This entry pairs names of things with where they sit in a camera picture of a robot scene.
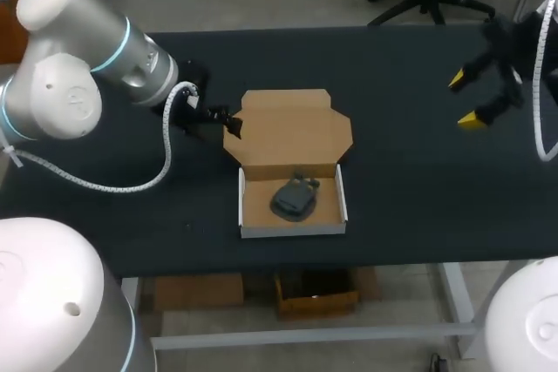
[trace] black table surface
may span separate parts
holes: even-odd
[[[178,130],[171,172],[152,190],[91,192],[27,163],[8,171],[0,218],[62,221],[120,276],[558,254],[558,167],[538,160],[529,100],[489,130],[456,126],[499,87],[490,71],[459,96],[448,91],[458,68],[484,49],[478,26],[153,37],[177,60],[211,69],[209,104],[236,111],[248,89],[328,90],[333,108],[352,121],[354,146],[343,162],[346,234],[242,240],[238,165],[219,140],[203,144]],[[22,148],[91,181],[143,183],[163,162],[160,119],[129,105],[124,92],[100,88],[103,116],[93,133]],[[545,117],[558,120],[545,107]]]

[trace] metal table frame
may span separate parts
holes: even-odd
[[[454,335],[458,336],[461,358],[474,359],[482,357],[484,353],[483,328],[492,298],[500,286],[526,264],[527,260],[509,261],[476,313],[474,313],[459,263],[438,265],[446,298],[452,311],[453,322],[412,326],[314,328],[211,335],[177,335],[154,337],[152,343],[155,350],[175,350],[280,343],[420,339]],[[122,281],[122,291],[134,309],[137,308],[140,298],[140,278],[124,279]]]

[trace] box lid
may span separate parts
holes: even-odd
[[[247,91],[236,114],[242,139],[224,147],[243,167],[335,165],[352,144],[350,120],[324,89]]]

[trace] open cardboard box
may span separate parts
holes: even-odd
[[[224,147],[242,165],[238,224],[242,238],[342,234],[347,207],[337,163],[352,144],[350,121],[331,109],[324,89],[247,91],[236,114],[242,139],[225,131]],[[320,181],[309,218],[289,222],[269,203],[295,172]]]

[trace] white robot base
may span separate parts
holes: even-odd
[[[95,249],[56,221],[0,220],[0,324],[3,372],[157,370]]]

